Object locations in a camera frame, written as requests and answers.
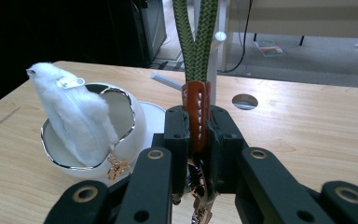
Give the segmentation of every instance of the green strap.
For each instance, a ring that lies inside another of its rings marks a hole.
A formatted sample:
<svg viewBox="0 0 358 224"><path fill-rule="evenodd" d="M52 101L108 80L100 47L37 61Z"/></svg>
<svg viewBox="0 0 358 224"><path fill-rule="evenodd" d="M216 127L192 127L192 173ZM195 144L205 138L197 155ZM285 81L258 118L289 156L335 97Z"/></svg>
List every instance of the green strap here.
<svg viewBox="0 0 358 224"><path fill-rule="evenodd" d="M184 58L186 82L205 82L218 0L201 0L199 26L195 41L188 20L187 1L172 0L172 2L176 30Z"/></svg>

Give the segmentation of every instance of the orange leather tag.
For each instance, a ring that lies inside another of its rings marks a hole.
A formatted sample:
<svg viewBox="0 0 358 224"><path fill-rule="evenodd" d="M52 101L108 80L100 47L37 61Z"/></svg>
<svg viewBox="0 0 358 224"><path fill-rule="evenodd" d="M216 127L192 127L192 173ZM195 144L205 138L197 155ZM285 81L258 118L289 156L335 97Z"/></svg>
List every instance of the orange leather tag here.
<svg viewBox="0 0 358 224"><path fill-rule="evenodd" d="M208 143L210 82L190 81L182 87L184 110L190 117L190 153L201 152Z"/></svg>

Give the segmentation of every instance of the white fur keychain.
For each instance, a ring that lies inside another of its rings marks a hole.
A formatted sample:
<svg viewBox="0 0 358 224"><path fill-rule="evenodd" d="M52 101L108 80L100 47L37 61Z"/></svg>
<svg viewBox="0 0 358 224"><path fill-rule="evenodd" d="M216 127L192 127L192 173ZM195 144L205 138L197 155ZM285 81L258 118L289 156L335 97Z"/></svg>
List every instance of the white fur keychain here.
<svg viewBox="0 0 358 224"><path fill-rule="evenodd" d="M36 63L27 74L65 147L86 166L102 163L118 141L106 101L52 63Z"/></svg>

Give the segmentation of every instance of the gold charm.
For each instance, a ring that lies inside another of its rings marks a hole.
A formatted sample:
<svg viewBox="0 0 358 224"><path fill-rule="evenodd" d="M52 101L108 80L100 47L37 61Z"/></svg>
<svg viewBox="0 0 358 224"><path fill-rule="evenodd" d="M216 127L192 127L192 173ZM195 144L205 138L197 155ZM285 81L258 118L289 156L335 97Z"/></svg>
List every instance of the gold charm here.
<svg viewBox="0 0 358 224"><path fill-rule="evenodd" d="M126 170L131 171L130 163L127 160L120 161L116 156L113 150L110 151L107 156L107 160L112 164L112 167L107 172L108 179L111 180L114 184L116 179L122 175Z"/></svg>

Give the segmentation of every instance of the wooden tabletop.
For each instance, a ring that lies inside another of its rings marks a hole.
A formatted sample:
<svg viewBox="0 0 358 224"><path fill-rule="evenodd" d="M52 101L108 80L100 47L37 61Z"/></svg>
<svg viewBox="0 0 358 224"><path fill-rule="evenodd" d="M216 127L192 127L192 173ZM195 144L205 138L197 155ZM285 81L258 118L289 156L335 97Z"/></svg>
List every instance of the wooden tabletop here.
<svg viewBox="0 0 358 224"><path fill-rule="evenodd" d="M87 82L116 84L139 101L168 109L180 92L150 78L153 72L184 83L180 72L87 63L55 63ZM253 95L258 106L240 110L237 94ZM217 77L216 105L235 120L251 147L272 151L303 185L320 191L326 181L358 186L358 88ZM43 223L63 192L79 182L50 162L41 144L46 119L27 81L0 100L0 223ZM190 223L193 198L173 207L172 223ZM241 223L234 195L219 195L210 223Z"/></svg>

